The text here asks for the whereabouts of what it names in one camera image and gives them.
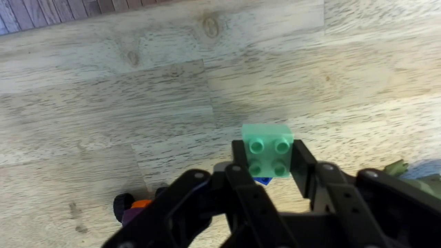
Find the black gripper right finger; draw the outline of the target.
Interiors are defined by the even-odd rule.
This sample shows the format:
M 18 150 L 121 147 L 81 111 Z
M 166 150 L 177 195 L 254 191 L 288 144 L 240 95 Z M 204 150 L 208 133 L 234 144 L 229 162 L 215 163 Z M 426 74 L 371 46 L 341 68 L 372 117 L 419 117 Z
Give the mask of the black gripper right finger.
M 350 176 L 292 144 L 291 172 L 308 213 L 291 217 L 302 248 L 441 248 L 441 199 L 379 169 Z

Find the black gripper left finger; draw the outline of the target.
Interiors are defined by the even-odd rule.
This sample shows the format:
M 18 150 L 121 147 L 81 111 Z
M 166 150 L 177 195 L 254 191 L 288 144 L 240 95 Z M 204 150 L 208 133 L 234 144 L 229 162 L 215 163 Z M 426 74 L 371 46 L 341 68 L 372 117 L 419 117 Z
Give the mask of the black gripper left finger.
M 295 236 L 247 170 L 244 141 L 233 140 L 232 148 L 233 159 L 212 173 L 183 172 L 102 248 L 186 248 L 217 214 L 230 227 L 222 248 L 295 248 Z

